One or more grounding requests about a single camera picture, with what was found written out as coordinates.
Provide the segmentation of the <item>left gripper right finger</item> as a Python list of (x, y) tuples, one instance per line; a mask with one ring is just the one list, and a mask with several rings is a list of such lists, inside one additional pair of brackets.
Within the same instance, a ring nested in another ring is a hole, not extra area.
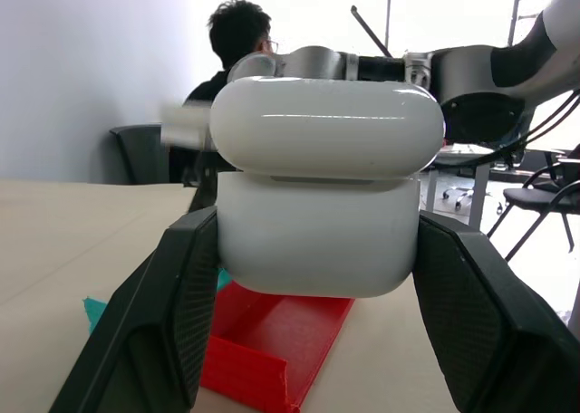
[(578, 411), (578, 340), (484, 234), (421, 213), (412, 274), (458, 411)]

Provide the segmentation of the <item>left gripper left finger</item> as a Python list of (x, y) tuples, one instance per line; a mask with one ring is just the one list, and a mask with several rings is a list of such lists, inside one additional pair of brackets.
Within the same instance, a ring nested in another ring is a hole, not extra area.
[(114, 292), (52, 412), (189, 412), (218, 284), (215, 207), (168, 227)]

